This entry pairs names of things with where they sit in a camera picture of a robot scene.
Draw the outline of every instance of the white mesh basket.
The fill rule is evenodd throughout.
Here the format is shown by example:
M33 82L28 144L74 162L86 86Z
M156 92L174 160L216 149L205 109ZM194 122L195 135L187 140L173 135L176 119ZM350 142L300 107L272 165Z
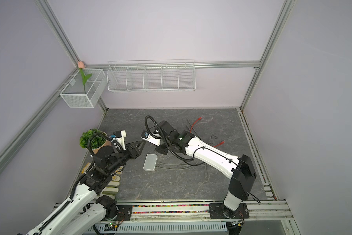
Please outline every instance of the white mesh basket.
M60 95L71 108L93 108L107 86L107 80L103 69L84 68L85 75L93 75L85 83L82 83L82 76L78 71L68 82Z
M114 61L108 62L108 90L130 91L194 91L194 61Z

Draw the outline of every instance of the potted plant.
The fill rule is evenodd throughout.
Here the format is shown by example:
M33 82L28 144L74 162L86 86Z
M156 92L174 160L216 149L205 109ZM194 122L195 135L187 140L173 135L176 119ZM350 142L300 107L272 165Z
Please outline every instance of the potted plant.
M90 136L93 135L94 133L103 133L105 136L107 136L107 134L101 130L90 129L82 134L81 138L79 139L79 145L82 148L87 148L87 142ZM111 146L111 142L101 136L96 136L92 139L91 149L93 150L94 153L98 153L98 150L103 146Z

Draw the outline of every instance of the green artificial plant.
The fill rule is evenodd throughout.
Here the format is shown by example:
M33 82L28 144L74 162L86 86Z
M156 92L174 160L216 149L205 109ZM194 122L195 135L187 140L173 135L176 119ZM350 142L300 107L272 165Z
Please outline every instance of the green artificial plant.
M83 89L85 91L86 94L86 88L85 88L85 84L87 82L87 80L93 75L92 73L85 75L85 73L83 72L82 68L79 69L79 72L81 73L82 76L82 84L83 84Z
M103 133L103 132L98 129L90 129L90 130L84 132L82 134L81 138L79 139L79 145L82 148L87 148L87 142L88 142L90 136L94 133ZM99 148L100 146L102 146L104 144L105 141L106 141L106 139L104 139L101 136L94 137L93 140L91 141L91 149Z

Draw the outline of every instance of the plant pot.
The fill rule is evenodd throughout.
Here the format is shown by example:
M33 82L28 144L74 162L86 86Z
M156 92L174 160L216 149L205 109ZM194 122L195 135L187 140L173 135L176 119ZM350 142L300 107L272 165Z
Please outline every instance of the plant pot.
M104 144L103 144L102 146L100 146L99 148L93 149L93 152L94 152L95 154L97 154L98 151L99 151L99 149L100 149L101 147L103 147L103 146L112 146L112 143L111 143L109 140L106 140L106 142L104 142Z

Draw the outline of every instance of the wire shelf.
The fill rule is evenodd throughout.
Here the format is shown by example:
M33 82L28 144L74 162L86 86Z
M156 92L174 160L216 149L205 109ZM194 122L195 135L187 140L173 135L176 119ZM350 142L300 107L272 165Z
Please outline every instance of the wire shelf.
M113 61L108 62L108 90L194 91L194 61Z
M107 86L103 69L84 68L83 71L85 75L93 74L85 83L85 88L78 71L60 92L61 97L71 108L94 108Z

